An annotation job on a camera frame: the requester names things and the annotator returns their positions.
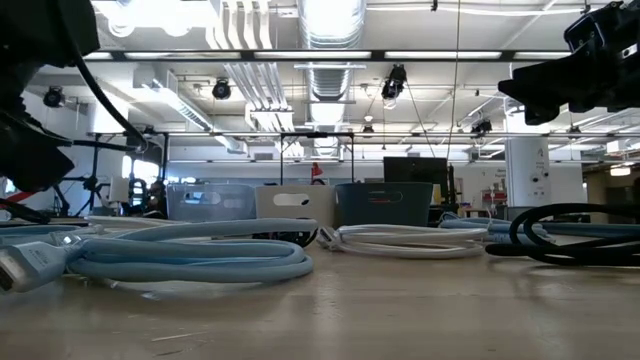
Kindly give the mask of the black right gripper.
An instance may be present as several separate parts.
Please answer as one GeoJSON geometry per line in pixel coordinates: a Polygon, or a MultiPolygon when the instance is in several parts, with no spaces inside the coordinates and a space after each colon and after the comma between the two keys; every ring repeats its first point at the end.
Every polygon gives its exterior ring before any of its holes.
{"type": "Polygon", "coordinates": [[[573,113],[639,106],[639,3],[612,1],[583,15],[564,33],[571,54],[517,68],[498,89],[521,103],[527,125],[553,121],[568,103],[573,113]]]}

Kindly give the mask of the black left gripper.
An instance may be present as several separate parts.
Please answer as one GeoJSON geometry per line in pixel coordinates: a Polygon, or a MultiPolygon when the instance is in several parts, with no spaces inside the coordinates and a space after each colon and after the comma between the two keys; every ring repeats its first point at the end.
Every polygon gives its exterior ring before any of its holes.
{"type": "Polygon", "coordinates": [[[21,95],[45,65],[64,68],[100,48],[89,0],[1,0],[1,175],[24,192],[41,192],[74,169],[70,145],[28,121],[21,95]]]}

